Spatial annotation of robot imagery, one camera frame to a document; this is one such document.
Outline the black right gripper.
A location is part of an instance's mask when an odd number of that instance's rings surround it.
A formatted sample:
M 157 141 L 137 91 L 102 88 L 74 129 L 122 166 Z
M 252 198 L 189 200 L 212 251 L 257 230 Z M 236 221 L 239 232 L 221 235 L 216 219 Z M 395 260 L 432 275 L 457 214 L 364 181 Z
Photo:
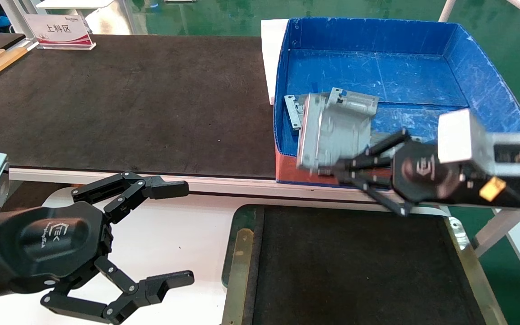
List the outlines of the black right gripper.
M 467 187 L 464 179 L 464 164 L 441 162 L 437 145 L 411 140 L 408 130 L 400 130 L 365 148 L 353 158 L 339 159 L 334 165 L 338 183 L 363 191 L 373 201 L 398 216 L 410 214 L 411 202 L 470 203 L 473 190 Z M 392 183 L 386 177 L 375 175 L 340 174 L 387 167 L 390 163 Z M 391 187 L 404 198 L 403 203 L 398 203 L 377 190 Z

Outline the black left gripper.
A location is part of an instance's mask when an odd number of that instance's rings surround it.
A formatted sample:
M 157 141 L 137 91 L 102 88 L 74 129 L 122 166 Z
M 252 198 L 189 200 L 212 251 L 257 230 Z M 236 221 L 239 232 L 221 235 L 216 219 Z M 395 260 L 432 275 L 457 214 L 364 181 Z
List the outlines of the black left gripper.
M 150 276 L 134 282 L 106 256 L 118 224 L 147 199 L 186 197 L 186 181 L 165 181 L 126 171 L 89 183 L 71 193 L 75 204 L 39 206 L 0 216 L 0 280 L 5 292 L 31 294 L 54 288 L 41 299 L 51 312 L 121 325 L 139 308 L 161 304 L 167 292 L 195 282 L 192 271 Z M 104 213 L 92 206 L 114 198 Z M 109 304 L 68 296 L 98 271 L 121 290 Z

